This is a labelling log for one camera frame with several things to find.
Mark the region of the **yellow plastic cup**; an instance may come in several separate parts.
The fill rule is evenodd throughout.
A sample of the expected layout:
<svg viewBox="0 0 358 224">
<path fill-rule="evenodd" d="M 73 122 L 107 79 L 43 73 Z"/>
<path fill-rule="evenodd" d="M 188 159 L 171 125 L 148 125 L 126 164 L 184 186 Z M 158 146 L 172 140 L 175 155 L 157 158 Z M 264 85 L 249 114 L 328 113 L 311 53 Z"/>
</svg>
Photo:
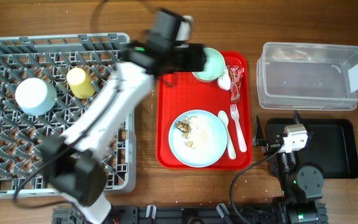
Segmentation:
<svg viewBox="0 0 358 224">
<path fill-rule="evenodd" d="M 77 98 L 89 98 L 95 93 L 90 76 L 82 68 L 76 67 L 69 70 L 67 73 L 67 82 L 72 93 Z"/>
</svg>

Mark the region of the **mint green bowl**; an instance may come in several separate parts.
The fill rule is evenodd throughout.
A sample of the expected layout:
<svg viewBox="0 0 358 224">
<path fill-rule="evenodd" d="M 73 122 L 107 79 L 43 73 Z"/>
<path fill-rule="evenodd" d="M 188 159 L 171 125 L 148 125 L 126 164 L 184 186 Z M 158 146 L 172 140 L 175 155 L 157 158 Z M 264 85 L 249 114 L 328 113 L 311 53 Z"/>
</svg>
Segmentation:
<svg viewBox="0 0 358 224">
<path fill-rule="evenodd" d="M 202 72 L 193 72 L 193 76 L 201 82 L 212 82 L 217 79 L 226 68 L 223 55 L 212 48 L 205 47 L 206 63 Z"/>
</svg>

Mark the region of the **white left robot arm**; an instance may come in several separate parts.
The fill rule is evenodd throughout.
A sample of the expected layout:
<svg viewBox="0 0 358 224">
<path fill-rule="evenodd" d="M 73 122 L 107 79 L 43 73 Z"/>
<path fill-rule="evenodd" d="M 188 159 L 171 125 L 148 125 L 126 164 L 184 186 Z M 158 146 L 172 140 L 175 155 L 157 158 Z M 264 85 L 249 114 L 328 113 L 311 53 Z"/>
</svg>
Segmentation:
<svg viewBox="0 0 358 224">
<path fill-rule="evenodd" d="M 41 145 L 42 175 L 66 202 L 74 204 L 90 223 L 104 223 L 112 205 L 104 194 L 107 176 L 101 162 L 125 116 L 149 94 L 155 79 L 174 72 L 199 72 L 206 55 L 203 44 L 166 39 L 149 33 L 146 42 L 123 46 L 121 62 L 90 109 L 59 138 Z"/>
</svg>

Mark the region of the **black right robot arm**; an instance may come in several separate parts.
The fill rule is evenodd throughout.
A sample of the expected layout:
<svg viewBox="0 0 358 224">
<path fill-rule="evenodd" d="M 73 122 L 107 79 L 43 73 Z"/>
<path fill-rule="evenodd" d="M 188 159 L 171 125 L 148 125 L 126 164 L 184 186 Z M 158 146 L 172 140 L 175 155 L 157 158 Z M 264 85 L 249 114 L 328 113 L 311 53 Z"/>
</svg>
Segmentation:
<svg viewBox="0 0 358 224">
<path fill-rule="evenodd" d="M 300 164 L 297 154 L 304 149 L 313 136 L 302 123 L 297 111 L 293 113 L 294 124 L 284 127 L 283 133 L 266 139 L 260 119 L 256 119 L 252 145 L 261 146 L 265 155 L 275 163 L 277 179 L 282 196 L 275 197 L 266 205 L 264 218 L 269 223 L 327 223 L 323 197 L 324 179 L 321 169 L 314 165 Z"/>
</svg>

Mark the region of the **light blue bowl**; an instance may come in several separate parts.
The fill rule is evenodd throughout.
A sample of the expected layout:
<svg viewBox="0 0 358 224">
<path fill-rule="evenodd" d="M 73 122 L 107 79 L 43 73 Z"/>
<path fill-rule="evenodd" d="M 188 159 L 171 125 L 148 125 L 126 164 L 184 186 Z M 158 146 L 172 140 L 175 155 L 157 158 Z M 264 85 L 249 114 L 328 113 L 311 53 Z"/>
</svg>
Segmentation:
<svg viewBox="0 0 358 224">
<path fill-rule="evenodd" d="M 55 105 L 56 97 L 55 87 L 40 78 L 25 79 L 15 91 L 15 100 L 20 109 L 32 116 L 50 111 Z"/>
</svg>

